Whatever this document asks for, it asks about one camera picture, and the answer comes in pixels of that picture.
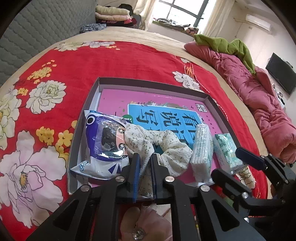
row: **green blanket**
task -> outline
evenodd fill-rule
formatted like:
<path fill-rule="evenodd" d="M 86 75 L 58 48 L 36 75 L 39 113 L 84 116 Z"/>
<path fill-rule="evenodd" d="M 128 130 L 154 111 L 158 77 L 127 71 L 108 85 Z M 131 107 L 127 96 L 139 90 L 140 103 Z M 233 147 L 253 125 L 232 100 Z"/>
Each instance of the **green blanket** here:
<path fill-rule="evenodd" d="M 218 53 L 235 55 L 241 60 L 243 65 L 251 72 L 251 74 L 256 73 L 250 51 L 241 40 L 235 39 L 231 43 L 228 43 L 226 39 L 210 38 L 202 34 L 195 34 L 194 39 L 197 45 L 209 46 Z"/>

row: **pink quilt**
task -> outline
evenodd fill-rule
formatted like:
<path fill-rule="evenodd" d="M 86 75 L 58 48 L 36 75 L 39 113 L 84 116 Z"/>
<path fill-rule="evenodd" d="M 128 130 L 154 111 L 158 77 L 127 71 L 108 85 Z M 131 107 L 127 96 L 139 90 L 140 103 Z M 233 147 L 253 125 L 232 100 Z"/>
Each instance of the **pink quilt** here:
<path fill-rule="evenodd" d="M 281 108 L 269 78 L 255 68 L 253 76 L 234 55 L 217 53 L 195 42 L 184 45 L 191 55 L 211 65 L 250 109 L 268 151 L 285 162 L 296 160 L 296 127 Z"/>

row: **window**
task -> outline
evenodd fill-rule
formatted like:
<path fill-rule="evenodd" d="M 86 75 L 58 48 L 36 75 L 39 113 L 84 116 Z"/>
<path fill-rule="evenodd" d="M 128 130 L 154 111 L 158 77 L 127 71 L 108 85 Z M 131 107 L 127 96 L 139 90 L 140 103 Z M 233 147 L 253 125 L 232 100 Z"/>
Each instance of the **window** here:
<path fill-rule="evenodd" d="M 213 11 L 216 0 L 159 0 L 153 18 L 166 18 L 176 24 L 190 24 L 202 31 Z"/>

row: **beige mattress cover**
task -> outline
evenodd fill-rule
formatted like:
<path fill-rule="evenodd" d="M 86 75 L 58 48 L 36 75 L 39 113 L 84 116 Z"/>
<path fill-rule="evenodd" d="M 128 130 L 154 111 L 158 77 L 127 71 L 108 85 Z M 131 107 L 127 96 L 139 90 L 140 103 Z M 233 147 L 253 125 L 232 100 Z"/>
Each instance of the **beige mattress cover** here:
<path fill-rule="evenodd" d="M 225 80 L 208 64 L 201 61 L 200 59 L 190 55 L 184 49 L 184 43 L 179 42 L 177 40 L 171 39 L 169 37 L 150 33 L 143 30 L 132 29 L 132 28 L 123 28 L 123 27 L 107 27 L 101 31 L 94 31 L 94 32 L 87 32 L 84 34 L 79 34 L 74 37 L 68 38 L 61 42 L 86 42 L 86 41 L 126 41 L 126 42 L 134 42 L 139 44 L 144 44 L 156 48 L 159 51 L 164 51 L 170 54 L 174 54 L 176 56 L 183 57 L 188 59 L 199 66 L 203 67 L 204 69 L 213 73 L 222 87 L 222 89 L 227 94 L 228 98 L 232 101 L 235 105 L 237 110 L 240 112 L 241 116 L 243 117 L 244 121 L 247 123 L 251 134 L 253 135 L 259 152 L 261 155 L 267 155 L 266 146 L 263 142 L 262 136 L 260 134 L 260 130 L 248 110 L 245 104 L 238 98 L 238 96 L 234 93 L 234 91 L 229 87 L 229 85 L 225 82 Z M 9 87 L 13 85 L 18 77 L 26 70 L 29 66 L 31 66 L 35 61 L 37 61 L 42 55 L 44 55 L 50 49 L 55 48 L 59 43 L 55 43 L 49 48 L 45 49 L 27 63 L 25 63 L 21 68 L 18 69 L 0 88 L 0 98 L 4 96 Z"/>

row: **qr code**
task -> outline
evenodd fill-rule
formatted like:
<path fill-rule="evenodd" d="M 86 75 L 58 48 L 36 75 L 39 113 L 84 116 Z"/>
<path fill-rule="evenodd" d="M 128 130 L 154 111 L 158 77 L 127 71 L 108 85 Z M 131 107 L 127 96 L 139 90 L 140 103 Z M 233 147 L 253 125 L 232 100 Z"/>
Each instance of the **qr code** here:
<path fill-rule="evenodd" d="M 205 106 L 203 104 L 195 104 L 200 112 L 207 112 Z"/>

